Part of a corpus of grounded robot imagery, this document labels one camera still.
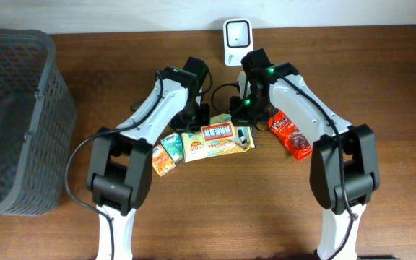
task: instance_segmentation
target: food package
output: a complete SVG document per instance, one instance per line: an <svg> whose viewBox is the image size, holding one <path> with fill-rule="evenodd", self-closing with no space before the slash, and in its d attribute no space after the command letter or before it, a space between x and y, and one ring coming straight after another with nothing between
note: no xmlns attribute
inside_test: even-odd
<svg viewBox="0 0 416 260"><path fill-rule="evenodd" d="M282 111L269 120L269 127L298 162L312 154L308 140Z"/></svg>
<svg viewBox="0 0 416 260"><path fill-rule="evenodd" d="M184 160L204 159L218 155L246 152L254 148L253 129L246 126L233 126L230 115L221 114L211 118L210 126L200 132L181 134Z"/></svg>
<svg viewBox="0 0 416 260"><path fill-rule="evenodd" d="M159 176L165 175L168 171L173 169L176 164L171 160L170 155L163 149L161 144L153 148L152 166Z"/></svg>
<svg viewBox="0 0 416 260"><path fill-rule="evenodd" d="M170 134L161 140L163 148L171 156L173 162L177 163L183 158L182 153L182 139L177 133Z"/></svg>

